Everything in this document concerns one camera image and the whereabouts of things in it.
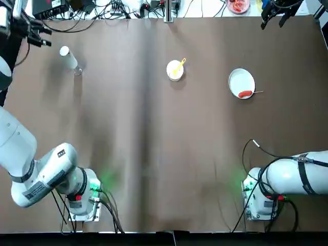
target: red sausage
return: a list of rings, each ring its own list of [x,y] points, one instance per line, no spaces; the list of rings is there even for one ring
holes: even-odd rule
[[[243,98],[243,97],[245,97],[245,96],[251,96],[252,94],[253,94],[252,91],[242,91],[242,92],[240,92],[240,93],[238,94],[238,97],[239,97],[239,98]]]

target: yellow spoon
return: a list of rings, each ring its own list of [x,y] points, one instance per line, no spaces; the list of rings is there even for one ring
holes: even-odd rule
[[[178,70],[185,64],[186,59],[182,59],[182,61],[180,62],[179,66],[173,70],[173,74],[176,76],[176,73],[178,72]]]

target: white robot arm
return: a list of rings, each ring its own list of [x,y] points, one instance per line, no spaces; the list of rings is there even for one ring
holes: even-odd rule
[[[100,207],[91,198],[100,198],[100,181],[91,169],[77,167],[75,148],[62,143],[35,160],[36,146],[35,137],[0,107],[0,166],[11,177],[14,202],[29,207],[57,189],[67,195],[76,220],[96,220]]]
[[[278,195],[328,194],[327,161],[328,151],[308,152],[278,159],[266,169],[252,168],[242,182],[247,219],[270,220],[278,208],[273,197]]]

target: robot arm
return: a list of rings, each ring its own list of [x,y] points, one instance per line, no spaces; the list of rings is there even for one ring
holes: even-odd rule
[[[273,200],[284,199],[281,195],[328,194],[327,161],[328,151],[308,152],[278,159],[266,169],[252,168],[242,182],[248,220],[271,220],[278,208]]]
[[[0,107],[0,166],[12,180],[11,196],[20,207],[29,207],[57,189],[66,194],[76,220],[95,220],[100,207],[100,181],[90,169],[77,167],[75,148],[63,143],[35,160],[35,137]]]
[[[51,46],[49,41],[40,37],[40,33],[51,35],[52,31],[30,18],[22,9],[23,2],[26,0],[0,0],[0,91],[7,89],[12,82],[13,66],[10,69],[6,57],[1,57],[17,46],[12,43],[12,38],[26,38],[29,44],[38,47]]]
[[[265,29],[269,20],[275,17],[277,14],[283,14],[279,26],[283,24],[291,17],[295,16],[297,10],[301,6],[303,0],[268,0],[268,3],[263,9],[262,16],[262,30]]]

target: brown table surface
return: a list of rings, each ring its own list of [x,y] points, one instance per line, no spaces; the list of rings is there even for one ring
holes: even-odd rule
[[[319,25],[311,16],[281,29],[278,21],[262,31],[259,17],[99,20],[84,32],[53,33],[51,48],[31,47],[15,69],[5,108],[35,135],[37,158],[64,141],[76,147],[79,165],[114,193],[126,231],[229,231],[242,211],[248,139],[280,155],[328,149],[328,56]],[[83,76],[64,67],[63,45]],[[169,82],[167,63],[184,57],[184,78]],[[228,86],[235,68],[250,71],[264,93],[235,98]],[[246,159],[247,168],[271,160],[255,146]],[[59,231],[51,195],[20,208],[3,169],[0,179],[1,232]],[[328,230],[325,197],[292,198],[299,230]],[[101,221],[84,230],[112,231],[111,221],[103,209]],[[273,230],[293,222],[285,206]],[[263,230],[263,222],[246,226]]]

